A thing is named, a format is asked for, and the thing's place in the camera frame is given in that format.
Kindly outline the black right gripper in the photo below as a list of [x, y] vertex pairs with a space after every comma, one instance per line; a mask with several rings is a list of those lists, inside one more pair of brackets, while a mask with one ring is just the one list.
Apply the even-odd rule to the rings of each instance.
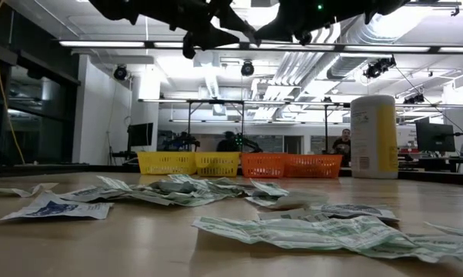
[[329, 25], [333, 16], [332, 0], [280, 0], [278, 16], [254, 33], [257, 40], [291, 42], [301, 45], [312, 41], [311, 32]]

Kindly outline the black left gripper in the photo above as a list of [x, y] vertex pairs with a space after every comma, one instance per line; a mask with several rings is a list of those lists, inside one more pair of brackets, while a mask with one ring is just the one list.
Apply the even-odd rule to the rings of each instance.
[[194, 58], [195, 46], [209, 50], [240, 42], [237, 36], [222, 31], [211, 23], [215, 16], [222, 28], [241, 32], [250, 43], [261, 45], [261, 40], [255, 37], [255, 28], [240, 18], [230, 5], [222, 5], [223, 0], [168, 0], [168, 3], [172, 14], [170, 29], [174, 31], [181, 28], [186, 31], [182, 54], [188, 59]]

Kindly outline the person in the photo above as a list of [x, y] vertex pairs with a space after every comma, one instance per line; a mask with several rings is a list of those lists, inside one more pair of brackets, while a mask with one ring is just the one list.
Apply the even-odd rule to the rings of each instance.
[[349, 167], [351, 162], [351, 131], [348, 128], [342, 130], [341, 136], [335, 140], [331, 147], [332, 153], [342, 155], [341, 166]]
[[235, 141], [235, 133], [231, 131], [224, 132], [225, 138], [217, 145], [217, 152], [239, 152], [237, 142]]

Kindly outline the orange plastic basket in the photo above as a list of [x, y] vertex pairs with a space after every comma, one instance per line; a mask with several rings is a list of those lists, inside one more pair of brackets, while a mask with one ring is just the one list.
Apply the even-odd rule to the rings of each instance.
[[246, 178], [282, 178], [285, 173], [285, 153], [243, 153], [241, 168]]
[[337, 179], [342, 155], [293, 155], [285, 162], [285, 177]]

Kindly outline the yellow plastic basket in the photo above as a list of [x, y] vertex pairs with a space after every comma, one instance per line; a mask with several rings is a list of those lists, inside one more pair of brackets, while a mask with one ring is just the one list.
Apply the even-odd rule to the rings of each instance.
[[235, 177], [239, 152], [196, 152], [197, 174], [201, 177]]
[[138, 152], [143, 175], [193, 175], [197, 171], [194, 152]]

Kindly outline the black computer monitor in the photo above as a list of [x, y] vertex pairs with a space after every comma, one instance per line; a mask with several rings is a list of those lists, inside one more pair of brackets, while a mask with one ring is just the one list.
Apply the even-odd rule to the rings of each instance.
[[150, 146], [152, 144], [152, 123], [130, 125], [128, 127], [128, 147]]
[[452, 125], [417, 123], [417, 144], [420, 152], [454, 152], [455, 139]]

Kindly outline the white yellow wipes canister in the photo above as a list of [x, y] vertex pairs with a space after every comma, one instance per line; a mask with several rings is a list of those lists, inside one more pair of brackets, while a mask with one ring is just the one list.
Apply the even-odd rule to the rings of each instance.
[[396, 179], [395, 99], [368, 95], [351, 102], [351, 173], [358, 179]]

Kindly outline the white packet dark print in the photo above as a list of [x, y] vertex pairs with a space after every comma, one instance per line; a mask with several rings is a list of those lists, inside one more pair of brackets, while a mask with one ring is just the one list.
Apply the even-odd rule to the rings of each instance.
[[117, 198], [126, 193], [121, 189], [109, 189], [105, 187], [89, 186], [73, 192], [58, 195], [60, 199], [73, 202], [94, 202]]
[[322, 205], [320, 207], [321, 213], [326, 215], [339, 217], [339, 218], [354, 218], [358, 216], [375, 216], [383, 222], [398, 222], [399, 219], [395, 214], [386, 209], [378, 209], [367, 205], [352, 205], [352, 204], [338, 204], [338, 205]]

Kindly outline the white packet blue print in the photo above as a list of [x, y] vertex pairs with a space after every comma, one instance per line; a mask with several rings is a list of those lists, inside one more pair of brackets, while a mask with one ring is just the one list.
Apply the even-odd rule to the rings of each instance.
[[50, 217], [76, 217], [102, 220], [106, 219], [113, 203], [85, 203], [60, 199], [50, 191], [41, 193], [32, 203], [17, 212], [2, 217], [11, 219], [40, 219]]

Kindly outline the black background station frame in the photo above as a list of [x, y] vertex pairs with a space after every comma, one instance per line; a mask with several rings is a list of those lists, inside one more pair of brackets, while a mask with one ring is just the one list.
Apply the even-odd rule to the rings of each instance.
[[329, 147], [328, 144], [328, 107], [334, 107], [332, 111], [336, 111], [339, 108], [349, 109], [351, 104], [347, 102], [290, 102], [290, 101], [244, 101], [244, 100], [223, 100], [223, 99], [186, 99], [185, 103], [188, 103], [188, 131], [191, 131], [191, 117], [192, 113], [195, 110], [192, 110], [192, 105], [198, 103], [199, 105], [207, 103], [209, 105], [231, 105], [235, 107], [240, 105], [241, 109], [238, 109], [238, 114], [241, 116], [241, 120], [234, 120], [231, 123], [236, 123], [241, 125], [241, 131], [245, 130], [245, 106], [246, 105], [265, 105], [269, 106], [278, 106], [282, 107], [284, 105], [300, 105], [300, 106], [322, 106], [322, 111], [324, 112], [324, 127], [325, 127], [325, 148]]

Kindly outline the silver ceiling duct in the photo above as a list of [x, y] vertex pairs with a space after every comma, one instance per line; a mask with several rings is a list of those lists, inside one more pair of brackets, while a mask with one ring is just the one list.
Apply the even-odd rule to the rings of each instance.
[[[416, 8], [400, 8], [390, 15], [376, 14], [368, 25], [363, 18], [347, 30], [341, 42], [345, 44], [394, 44], [415, 28], [425, 17]], [[363, 56], [347, 56], [342, 53], [327, 70], [328, 79], [341, 80], [367, 60]]]

